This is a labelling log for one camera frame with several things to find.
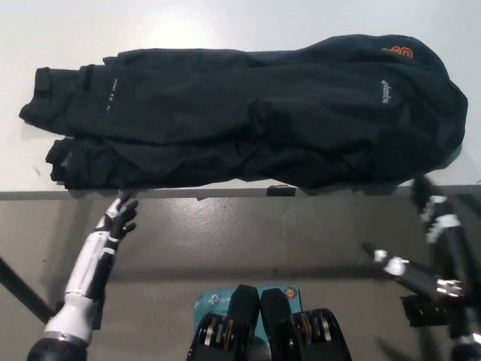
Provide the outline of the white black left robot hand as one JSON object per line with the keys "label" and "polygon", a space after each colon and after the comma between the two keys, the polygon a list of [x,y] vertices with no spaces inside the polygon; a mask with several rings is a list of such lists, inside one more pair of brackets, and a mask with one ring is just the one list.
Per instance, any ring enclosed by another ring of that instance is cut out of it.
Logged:
{"label": "white black left robot hand", "polygon": [[138,200],[121,192],[107,208],[94,230],[87,236],[65,288],[93,301],[104,295],[121,241],[133,231]]}

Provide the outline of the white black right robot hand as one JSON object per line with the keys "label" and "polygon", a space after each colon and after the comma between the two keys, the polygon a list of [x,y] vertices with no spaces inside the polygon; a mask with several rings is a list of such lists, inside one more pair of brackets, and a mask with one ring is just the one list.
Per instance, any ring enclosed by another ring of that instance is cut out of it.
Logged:
{"label": "white black right robot hand", "polygon": [[404,288],[432,301],[463,304],[469,287],[462,275],[463,262],[457,248],[461,238],[458,215],[447,196],[424,175],[413,179],[411,196],[424,227],[432,266],[426,268],[369,242],[362,248],[377,268]]}

